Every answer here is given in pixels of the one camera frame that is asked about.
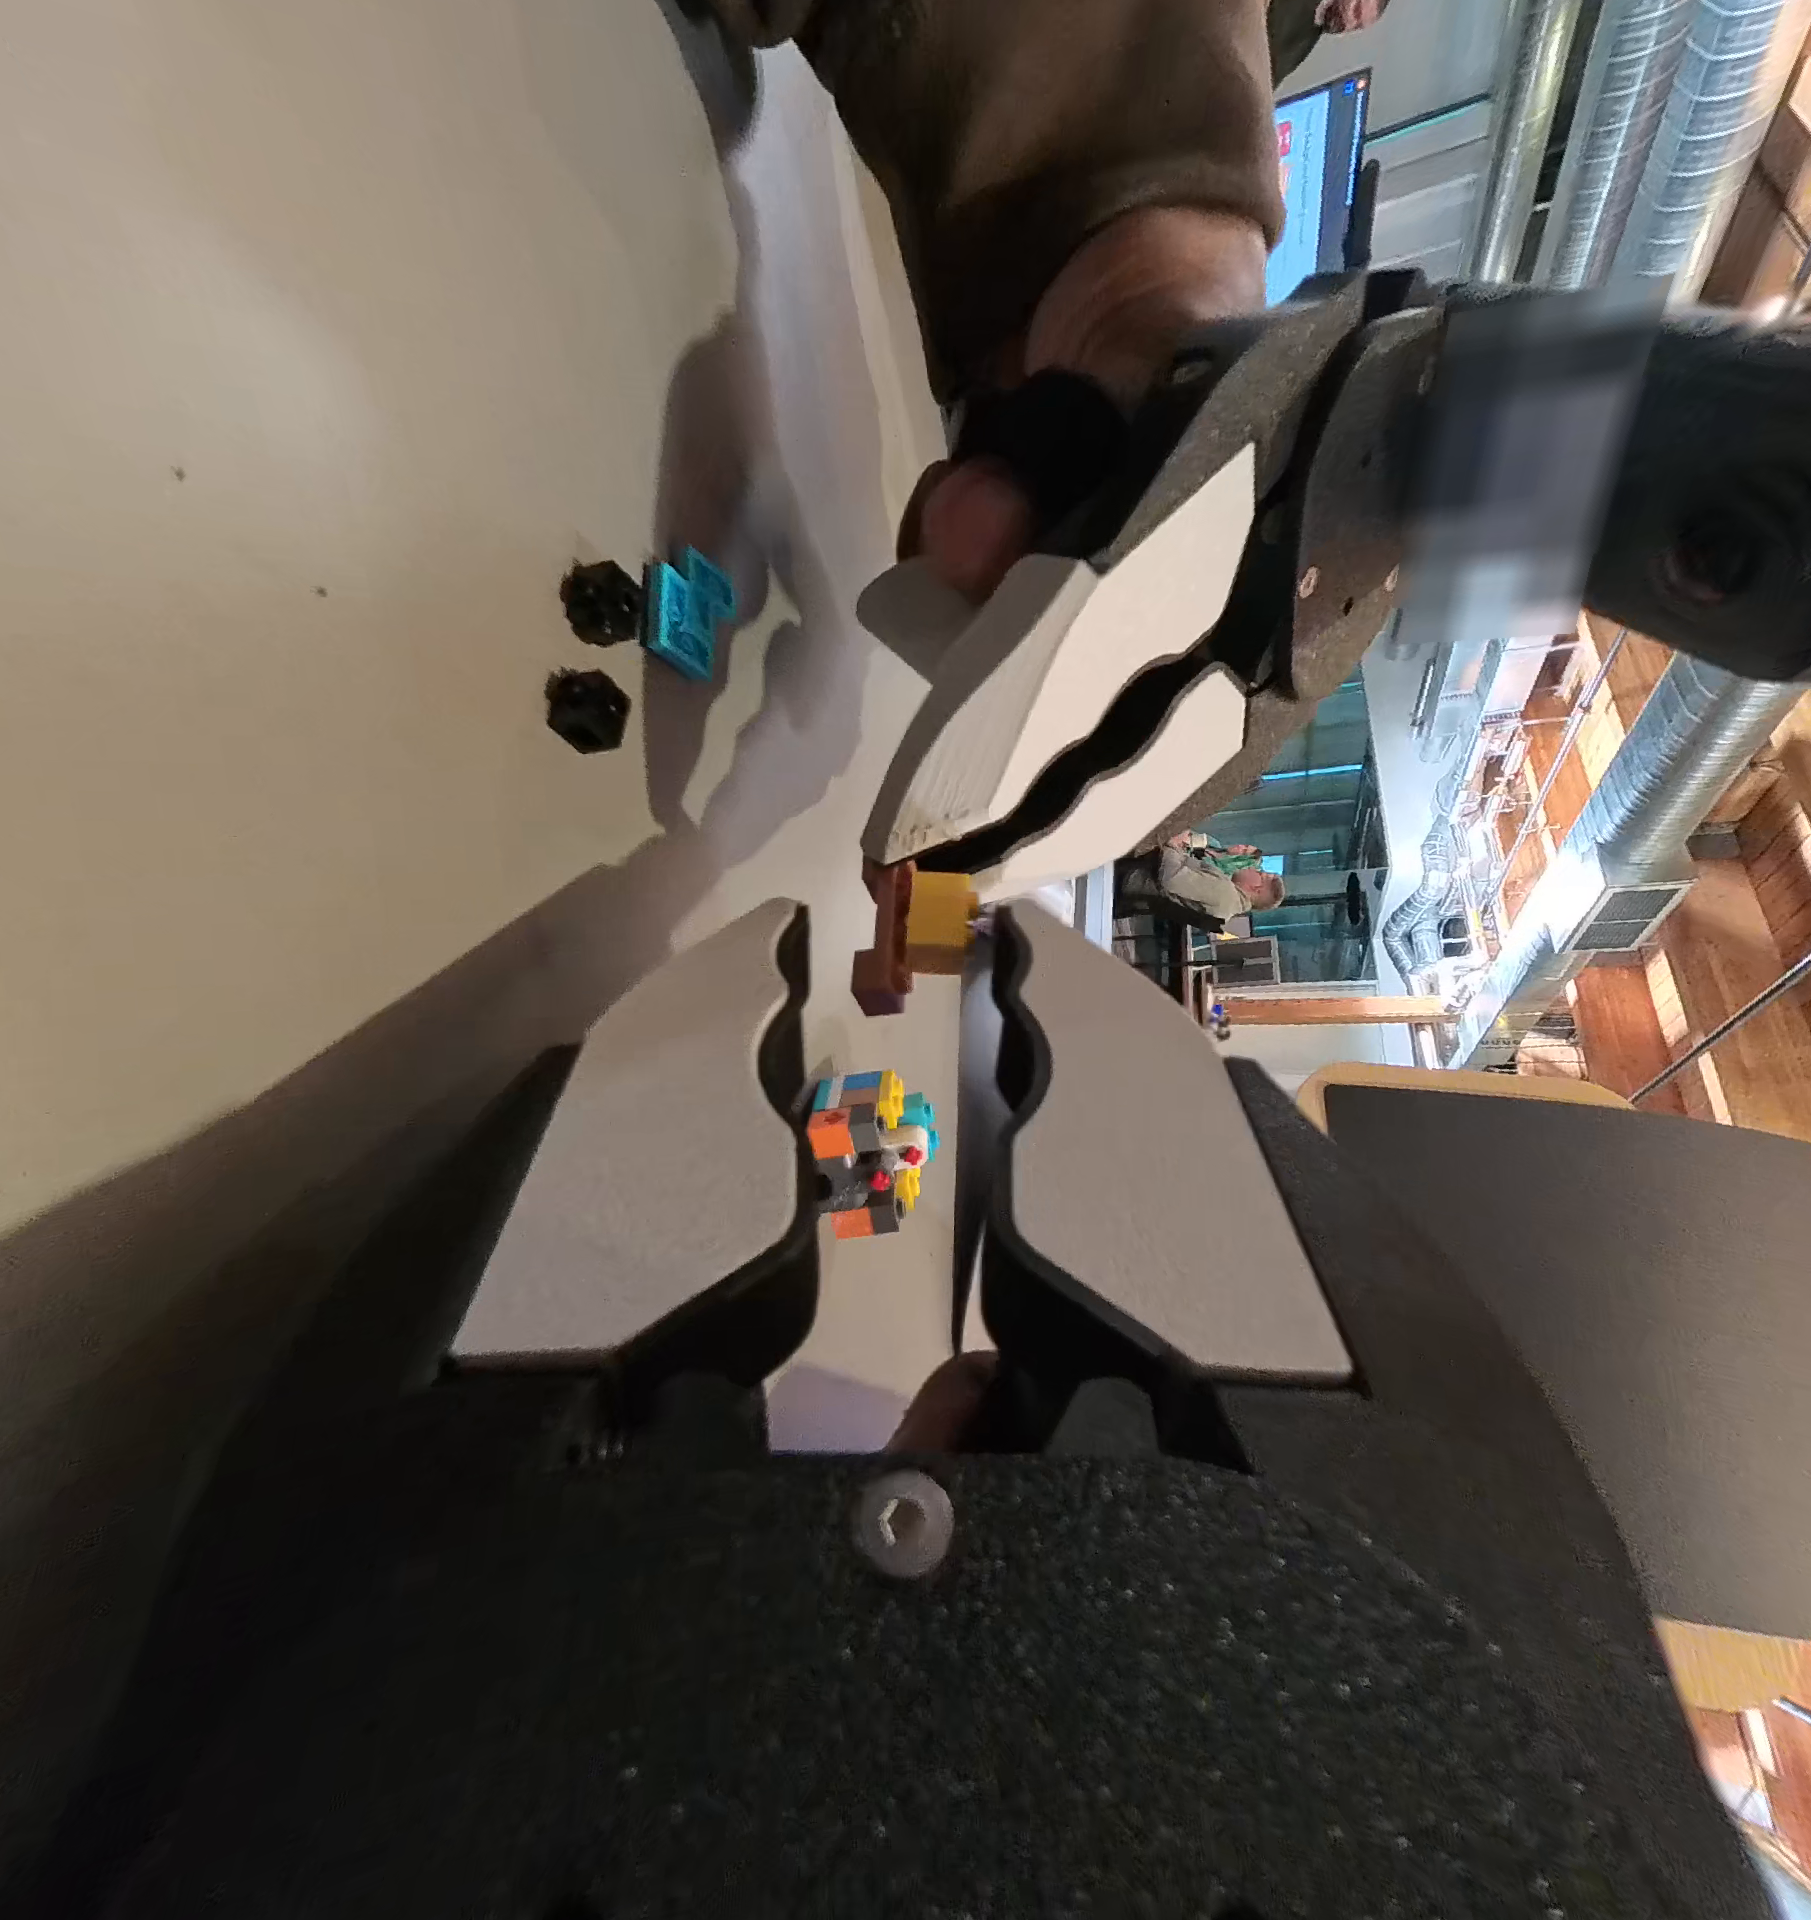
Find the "multicoloured brick model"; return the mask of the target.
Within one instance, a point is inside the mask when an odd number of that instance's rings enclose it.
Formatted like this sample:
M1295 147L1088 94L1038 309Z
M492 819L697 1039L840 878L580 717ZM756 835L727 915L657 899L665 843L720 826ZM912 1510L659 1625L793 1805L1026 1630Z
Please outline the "multicoloured brick model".
M841 1243L895 1236L941 1150L938 1111L894 1068L822 1078L805 1117L821 1213Z

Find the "grey desk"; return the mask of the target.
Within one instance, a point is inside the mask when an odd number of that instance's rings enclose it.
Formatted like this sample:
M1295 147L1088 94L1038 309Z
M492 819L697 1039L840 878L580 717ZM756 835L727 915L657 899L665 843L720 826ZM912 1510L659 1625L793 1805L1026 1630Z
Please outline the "grey desk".
M256 1221L773 895L846 1064L938 444L793 52L657 4L0 4L0 1461ZM684 544L712 685L560 583ZM546 678L633 700L616 753Z

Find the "person's right hand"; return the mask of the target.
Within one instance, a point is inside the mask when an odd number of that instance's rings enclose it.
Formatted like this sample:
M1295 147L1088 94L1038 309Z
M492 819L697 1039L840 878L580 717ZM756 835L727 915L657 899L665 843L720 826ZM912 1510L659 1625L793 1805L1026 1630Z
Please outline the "person's right hand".
M946 1358L904 1411L889 1455L977 1453L986 1445L987 1406L1000 1356L994 1351Z

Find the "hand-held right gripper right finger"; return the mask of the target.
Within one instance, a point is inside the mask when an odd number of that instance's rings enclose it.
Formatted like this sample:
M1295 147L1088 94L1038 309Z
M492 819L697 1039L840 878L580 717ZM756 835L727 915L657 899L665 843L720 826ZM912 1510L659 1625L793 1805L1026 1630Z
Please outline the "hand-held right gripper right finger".
M994 920L982 1315L1038 1377L1348 1385L1355 1361L1205 1029L1026 901Z

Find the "turquoise brick plate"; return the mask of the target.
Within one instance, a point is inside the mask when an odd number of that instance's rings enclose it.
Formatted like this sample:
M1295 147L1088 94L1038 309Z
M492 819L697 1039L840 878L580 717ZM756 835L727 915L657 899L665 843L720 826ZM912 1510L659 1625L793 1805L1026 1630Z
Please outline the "turquoise brick plate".
M723 629L736 620L729 572L684 544L673 559L653 559L642 576L640 650L697 685L712 685Z

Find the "yellow and brown brick assembly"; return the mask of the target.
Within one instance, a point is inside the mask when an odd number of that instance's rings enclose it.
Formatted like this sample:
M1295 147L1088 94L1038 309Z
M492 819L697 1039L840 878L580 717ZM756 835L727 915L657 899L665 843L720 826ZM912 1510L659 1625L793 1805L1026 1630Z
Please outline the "yellow and brown brick assembly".
M870 1018L904 1013L919 974L962 976L982 916L972 876L916 862L865 865L874 903L873 943L853 957L851 995Z

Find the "silver ventilation duct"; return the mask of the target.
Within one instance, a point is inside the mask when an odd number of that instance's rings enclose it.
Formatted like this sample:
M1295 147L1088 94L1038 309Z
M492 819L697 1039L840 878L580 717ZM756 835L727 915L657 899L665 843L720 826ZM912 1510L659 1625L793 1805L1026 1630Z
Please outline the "silver ventilation duct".
M1587 4L1507 4L1493 158L1462 275L1701 299L1805 56L1811 2L1599 4L1540 251L1522 265Z
M1803 695L1800 685L1752 683L1703 661L1672 660L1547 862L1548 873L1566 868L1558 878L1542 874L1547 934L1496 935L1495 945L1516 943L1524 963L1547 949L1571 952L1601 908L1593 898L1571 910L1574 878L1595 880L1602 895L1645 894L1661 883L1661 874L1686 855L1710 803ZM1478 791L1484 757L1470 731L1447 736L1434 763L1419 883L1377 923L1376 949L1407 985L1445 966L1449 920L1478 924L1495 915L1499 883L1471 851L1471 835L1485 813Z

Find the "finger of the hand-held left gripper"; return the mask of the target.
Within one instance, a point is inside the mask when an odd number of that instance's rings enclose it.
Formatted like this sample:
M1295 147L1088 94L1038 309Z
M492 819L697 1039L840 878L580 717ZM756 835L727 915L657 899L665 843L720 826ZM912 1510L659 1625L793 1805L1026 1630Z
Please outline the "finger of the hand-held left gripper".
M1182 660L1225 612L1256 516L1256 447L1182 502L1160 473L1112 559L1033 553L972 607L925 562L873 587L888 646L928 651L928 693L873 803L878 867L1000 828L1120 693Z
M1246 742L1247 695L1223 661L1174 660L1122 688L1083 742L1054 755L1012 813L928 851L978 894L1029 894L1131 851Z

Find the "small black brick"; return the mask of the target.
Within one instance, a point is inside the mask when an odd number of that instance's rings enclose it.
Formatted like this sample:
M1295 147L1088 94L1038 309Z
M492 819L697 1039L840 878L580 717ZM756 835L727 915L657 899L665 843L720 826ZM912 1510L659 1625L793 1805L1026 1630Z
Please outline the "small black brick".
M560 583L560 601L585 646L605 650L644 635L650 592L616 562L575 563Z
M603 671L562 668L543 688L546 725L582 755L616 753L628 734L633 700Z

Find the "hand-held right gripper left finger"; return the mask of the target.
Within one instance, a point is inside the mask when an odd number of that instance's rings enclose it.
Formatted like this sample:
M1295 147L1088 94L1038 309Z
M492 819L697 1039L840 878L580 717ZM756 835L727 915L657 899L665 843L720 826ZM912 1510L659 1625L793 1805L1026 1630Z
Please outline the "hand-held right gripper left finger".
M821 1249L800 1140L812 927L768 899L586 1033L449 1356L605 1361L625 1388L757 1388L812 1331Z

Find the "person's left forearm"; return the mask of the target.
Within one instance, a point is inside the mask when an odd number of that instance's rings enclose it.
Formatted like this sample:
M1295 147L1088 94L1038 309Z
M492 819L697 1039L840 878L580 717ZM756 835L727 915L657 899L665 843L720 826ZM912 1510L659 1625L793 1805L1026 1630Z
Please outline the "person's left forearm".
M878 180L935 399L980 391L1102 227L1149 206L1283 235L1267 7L738 4L793 43Z

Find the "computer monitor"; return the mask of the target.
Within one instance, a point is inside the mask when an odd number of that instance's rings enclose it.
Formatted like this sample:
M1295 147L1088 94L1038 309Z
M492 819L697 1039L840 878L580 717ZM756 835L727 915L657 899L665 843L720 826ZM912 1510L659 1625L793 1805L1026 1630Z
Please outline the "computer monitor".
M1264 277L1271 308L1305 280L1344 269L1371 86L1373 71L1361 68L1276 104L1283 227Z

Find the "black wooden-edged chair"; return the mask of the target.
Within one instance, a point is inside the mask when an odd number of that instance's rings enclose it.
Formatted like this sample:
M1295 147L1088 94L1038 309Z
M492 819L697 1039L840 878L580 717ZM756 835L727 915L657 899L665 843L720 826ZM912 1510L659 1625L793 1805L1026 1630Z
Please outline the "black wooden-edged chair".
M1811 1642L1811 1142L1501 1073L1299 1105L1489 1304L1652 1611Z

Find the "person's left hand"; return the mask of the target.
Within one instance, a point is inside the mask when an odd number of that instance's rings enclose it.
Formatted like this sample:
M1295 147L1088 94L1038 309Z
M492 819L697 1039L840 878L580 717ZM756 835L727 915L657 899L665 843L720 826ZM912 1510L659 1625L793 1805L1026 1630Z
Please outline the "person's left hand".
M966 395L1011 392L1042 371L1067 371L1133 411L1205 324L1267 300L1269 235L1250 216L1207 206L1141 206L1100 227L1038 300ZM895 559L921 559L946 589L980 605L1038 547L1051 517L998 459L941 459L919 480Z

